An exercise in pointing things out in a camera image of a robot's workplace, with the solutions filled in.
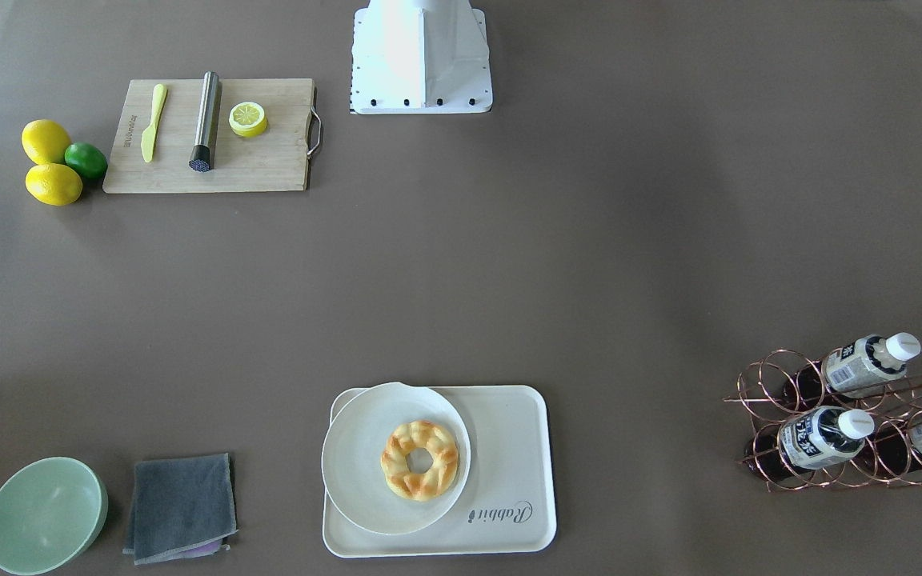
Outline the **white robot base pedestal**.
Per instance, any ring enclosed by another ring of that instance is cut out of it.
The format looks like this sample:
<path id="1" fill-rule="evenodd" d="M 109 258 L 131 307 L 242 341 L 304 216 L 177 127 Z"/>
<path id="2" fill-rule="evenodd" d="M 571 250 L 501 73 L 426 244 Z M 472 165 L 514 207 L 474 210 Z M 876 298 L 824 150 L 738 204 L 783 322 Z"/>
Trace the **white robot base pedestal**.
<path id="1" fill-rule="evenodd" d="M 491 110 L 486 18 L 468 1 L 371 1 L 356 10 L 354 114 L 479 114 Z"/>

